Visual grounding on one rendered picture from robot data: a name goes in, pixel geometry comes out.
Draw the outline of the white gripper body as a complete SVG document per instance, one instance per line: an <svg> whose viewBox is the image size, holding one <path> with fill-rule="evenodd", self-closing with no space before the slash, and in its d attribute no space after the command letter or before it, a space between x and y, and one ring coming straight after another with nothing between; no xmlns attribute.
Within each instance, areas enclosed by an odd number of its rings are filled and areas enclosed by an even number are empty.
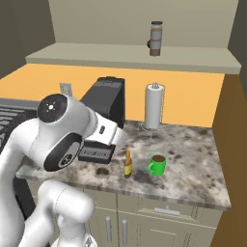
<svg viewBox="0 0 247 247"><path fill-rule="evenodd" d="M121 128L117 127L113 135L111 144L116 146L125 146L127 140L128 140L128 134Z"/></svg>

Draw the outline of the brown glass bottle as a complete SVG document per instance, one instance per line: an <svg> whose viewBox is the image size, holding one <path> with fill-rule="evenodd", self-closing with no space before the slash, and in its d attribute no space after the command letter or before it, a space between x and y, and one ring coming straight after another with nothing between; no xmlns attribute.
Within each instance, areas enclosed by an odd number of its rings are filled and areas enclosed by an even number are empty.
<svg viewBox="0 0 247 247"><path fill-rule="evenodd" d="M132 160L130 157L130 151L126 150L125 151L125 161L124 161L124 166L123 166L123 173L126 178L129 178L131 176L131 171L132 171Z"/></svg>

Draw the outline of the green mug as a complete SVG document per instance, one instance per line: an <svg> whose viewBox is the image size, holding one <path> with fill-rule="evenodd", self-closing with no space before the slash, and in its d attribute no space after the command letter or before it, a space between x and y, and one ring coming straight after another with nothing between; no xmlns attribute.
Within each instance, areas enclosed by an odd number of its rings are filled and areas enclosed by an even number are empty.
<svg viewBox="0 0 247 247"><path fill-rule="evenodd" d="M147 167L147 172L154 176L162 176L166 168L166 155L155 152L151 155L151 162Z"/></svg>

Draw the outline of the brown cinnamon jar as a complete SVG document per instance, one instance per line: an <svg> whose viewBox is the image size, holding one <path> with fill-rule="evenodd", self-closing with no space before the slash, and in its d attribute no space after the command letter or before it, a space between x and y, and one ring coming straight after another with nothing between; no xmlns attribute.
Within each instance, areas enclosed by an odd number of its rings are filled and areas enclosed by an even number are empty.
<svg viewBox="0 0 247 247"><path fill-rule="evenodd" d="M151 23L150 55L159 56L162 43L162 21Z"/></svg>

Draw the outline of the brown tall cabinet side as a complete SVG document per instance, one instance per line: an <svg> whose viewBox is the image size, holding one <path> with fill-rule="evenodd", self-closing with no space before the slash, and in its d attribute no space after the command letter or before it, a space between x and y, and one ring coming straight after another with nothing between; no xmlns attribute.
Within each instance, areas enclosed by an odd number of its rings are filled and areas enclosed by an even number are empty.
<svg viewBox="0 0 247 247"><path fill-rule="evenodd" d="M247 247L247 101L238 75L224 77L212 130L232 209L222 214L211 247Z"/></svg>

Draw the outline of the black coffee machine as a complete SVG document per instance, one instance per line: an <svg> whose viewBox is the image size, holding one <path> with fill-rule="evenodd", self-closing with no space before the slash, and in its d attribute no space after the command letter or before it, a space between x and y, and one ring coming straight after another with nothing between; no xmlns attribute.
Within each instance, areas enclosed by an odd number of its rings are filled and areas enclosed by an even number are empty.
<svg viewBox="0 0 247 247"><path fill-rule="evenodd" d="M99 77L94 85L80 99L86 106L98 112L123 128L125 122L124 79L117 77ZM78 154L80 161L109 164L115 146L107 146L98 142L85 141Z"/></svg>

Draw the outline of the white paper towel roll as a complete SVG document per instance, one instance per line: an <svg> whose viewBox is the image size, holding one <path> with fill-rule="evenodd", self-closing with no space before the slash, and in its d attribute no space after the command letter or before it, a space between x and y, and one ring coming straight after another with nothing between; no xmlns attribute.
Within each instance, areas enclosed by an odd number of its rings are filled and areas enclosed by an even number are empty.
<svg viewBox="0 0 247 247"><path fill-rule="evenodd" d="M150 135L159 131L162 122L164 108L165 86L153 82L147 85L145 89L145 116L144 121L139 124Z"/></svg>

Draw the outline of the small beige drawer front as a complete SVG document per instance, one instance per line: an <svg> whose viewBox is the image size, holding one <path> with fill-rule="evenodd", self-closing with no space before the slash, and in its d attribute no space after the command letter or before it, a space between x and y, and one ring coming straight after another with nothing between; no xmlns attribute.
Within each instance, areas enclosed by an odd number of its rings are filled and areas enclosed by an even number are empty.
<svg viewBox="0 0 247 247"><path fill-rule="evenodd" d="M96 207L108 209L117 208L117 197L114 193L96 191L91 189L85 189L84 192L94 199Z"/></svg>

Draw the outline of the beige cupboard door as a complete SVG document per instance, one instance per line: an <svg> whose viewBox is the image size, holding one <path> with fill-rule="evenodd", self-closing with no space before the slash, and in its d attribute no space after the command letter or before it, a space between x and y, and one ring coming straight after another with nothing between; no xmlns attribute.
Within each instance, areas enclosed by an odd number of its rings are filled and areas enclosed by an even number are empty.
<svg viewBox="0 0 247 247"><path fill-rule="evenodd" d="M120 247L210 247L215 229L119 211ZM123 245L122 221L127 221Z"/></svg>
<svg viewBox="0 0 247 247"><path fill-rule="evenodd" d="M112 242L107 240L106 216L111 218ZM96 240L97 247L119 247L118 217L115 209L96 207L86 226Z"/></svg>

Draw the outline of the black hob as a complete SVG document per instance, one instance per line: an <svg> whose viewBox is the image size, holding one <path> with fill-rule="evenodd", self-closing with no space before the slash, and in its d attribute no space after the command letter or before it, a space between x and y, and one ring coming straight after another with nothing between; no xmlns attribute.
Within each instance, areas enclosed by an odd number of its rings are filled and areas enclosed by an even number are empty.
<svg viewBox="0 0 247 247"><path fill-rule="evenodd" d="M12 131L21 123L37 116L38 101L0 97L0 153Z"/></svg>

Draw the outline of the grey wall socket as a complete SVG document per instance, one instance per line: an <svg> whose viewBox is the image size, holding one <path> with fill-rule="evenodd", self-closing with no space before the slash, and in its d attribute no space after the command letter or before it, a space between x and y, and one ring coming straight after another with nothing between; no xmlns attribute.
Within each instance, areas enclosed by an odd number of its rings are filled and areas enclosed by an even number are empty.
<svg viewBox="0 0 247 247"><path fill-rule="evenodd" d="M66 96L72 96L72 89L70 83L61 83L60 84L60 91L62 94Z"/></svg>

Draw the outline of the beige open wall cabinet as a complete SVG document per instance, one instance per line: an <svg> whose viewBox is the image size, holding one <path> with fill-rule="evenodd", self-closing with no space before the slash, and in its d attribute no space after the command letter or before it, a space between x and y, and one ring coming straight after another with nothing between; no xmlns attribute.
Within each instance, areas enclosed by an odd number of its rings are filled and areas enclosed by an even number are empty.
<svg viewBox="0 0 247 247"><path fill-rule="evenodd" d="M238 0L48 0L55 42L32 64L238 74L228 49ZM147 42L162 21L159 56Z"/></svg>

